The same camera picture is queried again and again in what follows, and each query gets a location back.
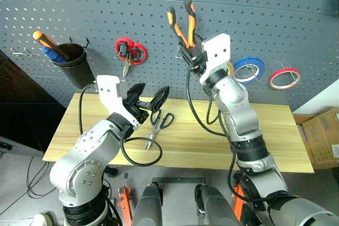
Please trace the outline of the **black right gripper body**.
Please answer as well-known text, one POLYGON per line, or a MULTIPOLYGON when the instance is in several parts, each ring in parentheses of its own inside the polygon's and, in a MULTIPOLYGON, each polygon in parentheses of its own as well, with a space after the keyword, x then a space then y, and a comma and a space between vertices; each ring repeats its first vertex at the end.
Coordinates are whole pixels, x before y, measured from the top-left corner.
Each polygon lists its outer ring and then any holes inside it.
POLYGON ((204 74, 206 68, 207 68, 207 52, 204 51, 200 55, 195 56, 193 58, 189 58, 189 67, 190 72, 193 72, 196 75, 202 75, 204 74))

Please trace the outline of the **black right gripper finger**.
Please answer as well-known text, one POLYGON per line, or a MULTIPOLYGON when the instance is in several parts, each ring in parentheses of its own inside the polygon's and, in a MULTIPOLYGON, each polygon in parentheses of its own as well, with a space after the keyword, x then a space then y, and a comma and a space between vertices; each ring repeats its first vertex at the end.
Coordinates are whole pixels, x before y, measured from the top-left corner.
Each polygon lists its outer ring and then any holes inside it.
POLYGON ((202 42, 204 41, 204 38, 197 33, 194 34, 194 38, 195 38, 194 54, 201 55, 204 52, 204 49, 202 47, 202 42))
POLYGON ((187 48, 183 42, 179 41, 179 52, 187 64, 196 64, 195 47, 187 48))

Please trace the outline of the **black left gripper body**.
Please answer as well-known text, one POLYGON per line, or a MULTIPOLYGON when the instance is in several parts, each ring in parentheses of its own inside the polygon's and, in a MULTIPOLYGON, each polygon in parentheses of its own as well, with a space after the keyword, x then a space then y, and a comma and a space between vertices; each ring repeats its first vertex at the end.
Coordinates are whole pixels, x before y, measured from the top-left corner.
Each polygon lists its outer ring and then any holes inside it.
POLYGON ((149 117, 148 111, 155 111, 155 104, 139 99, 139 96, 132 95, 123 100, 123 106, 132 114, 139 124, 143 124, 149 117))

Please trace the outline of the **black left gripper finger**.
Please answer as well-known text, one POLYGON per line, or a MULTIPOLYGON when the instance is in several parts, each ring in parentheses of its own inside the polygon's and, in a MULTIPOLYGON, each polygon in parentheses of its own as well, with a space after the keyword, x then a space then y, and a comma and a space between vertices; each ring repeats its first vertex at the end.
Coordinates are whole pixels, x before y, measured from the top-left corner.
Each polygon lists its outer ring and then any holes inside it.
POLYGON ((138 101, 140 95, 142 94, 144 88, 146 86, 146 83, 137 83, 133 85, 128 91, 127 91, 127 98, 128 101, 138 101))
POLYGON ((156 113, 166 102, 169 92, 170 92, 169 86, 164 86, 158 90, 154 98, 151 100, 151 111, 153 113, 156 113))

